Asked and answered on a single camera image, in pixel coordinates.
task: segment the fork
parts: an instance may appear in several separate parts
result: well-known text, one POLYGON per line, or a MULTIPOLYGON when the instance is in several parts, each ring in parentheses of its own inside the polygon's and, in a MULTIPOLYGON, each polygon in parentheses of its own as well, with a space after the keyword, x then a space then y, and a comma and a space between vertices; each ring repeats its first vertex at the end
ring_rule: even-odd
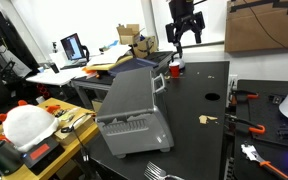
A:
POLYGON ((164 180, 166 178, 172 178, 175 180, 184 180, 174 175, 166 175, 166 171, 159 168, 152 162, 148 162, 144 175, 150 180, 164 180))

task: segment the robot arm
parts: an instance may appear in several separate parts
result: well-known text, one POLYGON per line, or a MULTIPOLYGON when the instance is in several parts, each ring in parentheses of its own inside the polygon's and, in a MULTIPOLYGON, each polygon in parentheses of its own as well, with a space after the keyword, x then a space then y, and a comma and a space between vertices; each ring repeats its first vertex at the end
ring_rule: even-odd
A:
POLYGON ((183 56, 180 40, 184 32, 192 30, 195 34, 196 43, 201 43, 202 29, 205 28, 203 14, 202 12, 193 14, 194 5, 198 3, 193 4, 193 0, 172 0, 169 2, 174 22, 165 26, 167 40, 176 47, 177 52, 175 54, 179 53, 180 58, 183 56))

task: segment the red cup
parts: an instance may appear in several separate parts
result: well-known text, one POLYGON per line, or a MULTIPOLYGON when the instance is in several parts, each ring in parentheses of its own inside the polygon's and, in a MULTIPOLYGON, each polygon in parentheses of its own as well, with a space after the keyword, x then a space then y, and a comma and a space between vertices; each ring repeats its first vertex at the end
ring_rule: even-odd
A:
POLYGON ((180 76, 180 63, 179 62, 172 62, 169 65, 171 70, 171 75, 173 78, 178 78, 180 76))

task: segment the toaster oven handle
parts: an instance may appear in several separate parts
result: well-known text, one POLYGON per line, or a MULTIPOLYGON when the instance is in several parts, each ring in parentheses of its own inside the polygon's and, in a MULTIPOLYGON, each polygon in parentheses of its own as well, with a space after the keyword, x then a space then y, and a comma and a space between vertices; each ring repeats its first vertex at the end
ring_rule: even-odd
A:
POLYGON ((156 93, 156 94, 162 93, 162 92, 164 91, 164 89, 166 89, 165 79, 164 79, 163 74, 161 73, 159 76, 155 77, 153 80, 154 80, 154 83, 153 83, 153 84, 154 84, 155 93, 156 93), (161 80, 161 81, 162 81, 162 86, 159 87, 158 89, 156 89, 155 84, 157 83, 158 80, 161 80))

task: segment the monitor screen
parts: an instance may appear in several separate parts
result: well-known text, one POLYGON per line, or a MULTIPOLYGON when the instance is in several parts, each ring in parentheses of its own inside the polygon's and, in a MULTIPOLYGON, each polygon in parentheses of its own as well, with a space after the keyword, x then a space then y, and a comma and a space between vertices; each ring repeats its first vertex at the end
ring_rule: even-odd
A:
POLYGON ((61 43, 68 60, 79 60, 85 58, 77 33, 62 39, 61 43))

